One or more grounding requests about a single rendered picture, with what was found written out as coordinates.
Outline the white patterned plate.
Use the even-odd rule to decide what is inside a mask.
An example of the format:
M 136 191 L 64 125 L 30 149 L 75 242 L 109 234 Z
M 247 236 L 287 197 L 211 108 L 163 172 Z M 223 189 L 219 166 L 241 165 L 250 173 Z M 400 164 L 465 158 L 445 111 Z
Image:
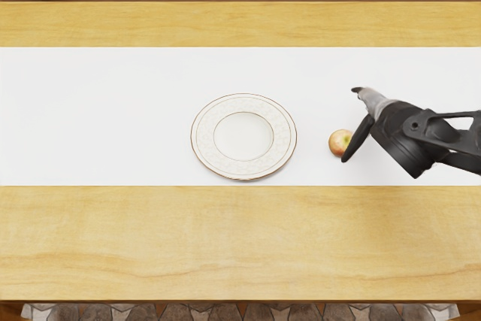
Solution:
M 298 140 L 296 125 L 280 104 L 261 95 L 225 95 L 195 117 L 190 141 L 198 160 L 232 180 L 256 180 L 279 171 Z

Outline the red yellow apple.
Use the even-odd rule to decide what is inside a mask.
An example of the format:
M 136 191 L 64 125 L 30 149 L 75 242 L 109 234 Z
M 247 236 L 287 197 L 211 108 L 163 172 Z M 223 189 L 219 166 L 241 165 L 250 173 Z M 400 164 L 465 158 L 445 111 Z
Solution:
M 328 148 L 334 156 L 341 157 L 352 139 L 353 133 L 348 129 L 338 129 L 331 133 Z

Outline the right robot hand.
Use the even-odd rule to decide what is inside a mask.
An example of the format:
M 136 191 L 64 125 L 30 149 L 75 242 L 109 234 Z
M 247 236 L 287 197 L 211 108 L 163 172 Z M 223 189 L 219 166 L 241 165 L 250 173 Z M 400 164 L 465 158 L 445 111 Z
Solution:
M 358 99 L 364 102 L 368 114 L 361 121 L 358 128 L 352 134 L 351 140 L 341 156 L 341 162 L 345 163 L 355 154 L 365 142 L 371 132 L 374 123 L 380 118 L 383 110 L 390 104 L 398 102 L 397 99 L 386 98 L 380 92 L 370 87 L 353 87 L 351 89 Z

